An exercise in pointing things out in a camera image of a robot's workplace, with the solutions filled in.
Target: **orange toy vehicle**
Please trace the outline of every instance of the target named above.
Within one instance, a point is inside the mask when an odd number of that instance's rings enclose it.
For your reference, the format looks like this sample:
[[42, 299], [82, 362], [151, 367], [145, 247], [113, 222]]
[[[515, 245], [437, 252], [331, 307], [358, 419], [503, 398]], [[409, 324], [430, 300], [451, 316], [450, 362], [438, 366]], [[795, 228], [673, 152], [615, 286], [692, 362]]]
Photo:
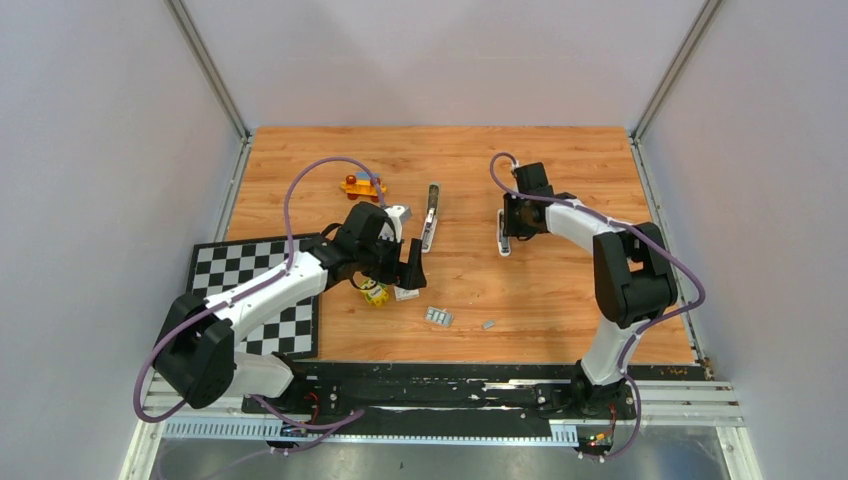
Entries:
[[[380, 175], [374, 174], [377, 177], [377, 185], [380, 191], [386, 193], [386, 186], [383, 185], [383, 179]], [[356, 200], [360, 195], [365, 195], [371, 198], [372, 202], [379, 201], [377, 197], [377, 188], [371, 184], [371, 178], [365, 172], [356, 172], [356, 175], [348, 175], [345, 181], [342, 182], [342, 190], [347, 193], [347, 198]]]

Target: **black and white checkerboard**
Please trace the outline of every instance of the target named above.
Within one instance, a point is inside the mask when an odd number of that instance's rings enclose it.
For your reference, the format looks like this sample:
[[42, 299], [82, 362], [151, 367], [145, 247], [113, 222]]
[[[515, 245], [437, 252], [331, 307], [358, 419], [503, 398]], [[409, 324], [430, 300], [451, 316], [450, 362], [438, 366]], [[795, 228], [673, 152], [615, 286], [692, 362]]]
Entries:
[[[294, 248], [314, 236], [295, 235]], [[194, 246], [187, 290], [204, 298], [247, 282], [288, 258], [286, 237]], [[318, 297], [310, 297], [283, 310], [256, 328], [237, 347], [238, 352], [267, 355], [285, 353], [290, 358], [318, 355]]]

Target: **gray wall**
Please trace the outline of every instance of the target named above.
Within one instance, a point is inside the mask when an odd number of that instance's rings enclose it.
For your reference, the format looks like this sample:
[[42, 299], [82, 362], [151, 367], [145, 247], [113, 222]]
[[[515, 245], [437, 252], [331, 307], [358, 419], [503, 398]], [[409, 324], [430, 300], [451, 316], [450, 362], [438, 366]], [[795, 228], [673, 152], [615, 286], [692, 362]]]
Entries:
[[632, 127], [701, 0], [186, 4], [252, 127]]
[[0, 1], [3, 479], [117, 477], [237, 153], [165, 4], [130, 3]]
[[845, 478], [848, 4], [728, 0], [646, 141], [764, 478]]

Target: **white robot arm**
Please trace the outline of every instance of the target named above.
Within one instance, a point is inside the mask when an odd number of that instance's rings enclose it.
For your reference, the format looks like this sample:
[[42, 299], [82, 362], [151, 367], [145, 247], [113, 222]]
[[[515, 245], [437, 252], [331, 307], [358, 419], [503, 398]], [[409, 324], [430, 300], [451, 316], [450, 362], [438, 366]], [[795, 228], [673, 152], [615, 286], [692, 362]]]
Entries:
[[[235, 346], [275, 312], [350, 280], [355, 272], [408, 290], [425, 287], [419, 239], [412, 240], [408, 261], [400, 262], [403, 223], [410, 216], [405, 206], [382, 209], [359, 203], [344, 224], [301, 242], [287, 272], [281, 264], [206, 299], [190, 294], [177, 298], [159, 340], [203, 309], [222, 302], [226, 307], [169, 342], [153, 367], [193, 408], [225, 394], [280, 396], [294, 378], [291, 361], [282, 354], [235, 352]], [[334, 228], [338, 230], [331, 240], [327, 235]]]
[[[511, 253], [510, 237], [529, 240], [538, 233], [564, 237], [593, 255], [601, 320], [591, 348], [578, 362], [580, 373], [572, 382], [572, 398], [587, 410], [605, 408], [624, 388], [622, 368], [638, 344], [637, 337], [624, 352], [628, 339], [677, 300], [671, 265], [631, 233], [581, 210], [582, 202], [573, 195], [554, 195], [541, 163], [517, 167], [513, 175], [519, 193], [563, 199], [572, 206], [504, 194], [504, 208], [498, 212], [501, 255]], [[643, 223], [636, 228], [663, 246], [656, 225]], [[641, 263], [641, 269], [631, 271], [630, 262]]]

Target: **wooden table surface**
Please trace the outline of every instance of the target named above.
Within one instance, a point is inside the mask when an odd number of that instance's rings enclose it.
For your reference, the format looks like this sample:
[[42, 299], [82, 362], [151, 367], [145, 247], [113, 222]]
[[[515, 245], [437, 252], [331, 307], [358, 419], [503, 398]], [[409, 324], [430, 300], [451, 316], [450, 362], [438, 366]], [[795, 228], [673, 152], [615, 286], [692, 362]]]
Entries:
[[[567, 240], [539, 235], [512, 241], [498, 255], [495, 221], [502, 192], [489, 177], [492, 155], [506, 150], [522, 164], [542, 161], [556, 192], [568, 191], [601, 212], [650, 220], [622, 128], [353, 127], [260, 128], [238, 194], [228, 240], [283, 235], [282, 205], [292, 179], [315, 160], [347, 155], [382, 175], [386, 201], [412, 209], [406, 245], [420, 237], [427, 186], [440, 182], [439, 224], [423, 255], [428, 286], [417, 299], [382, 308], [347, 284], [321, 302], [319, 358], [349, 361], [572, 363], [598, 326], [591, 256]], [[294, 233], [342, 222], [353, 205], [340, 190], [345, 163], [310, 172], [292, 197]], [[508, 162], [497, 171], [508, 185]], [[454, 314], [443, 328], [424, 320], [428, 306]], [[483, 330], [482, 324], [495, 326]], [[650, 330], [634, 362], [691, 363], [683, 324]]]

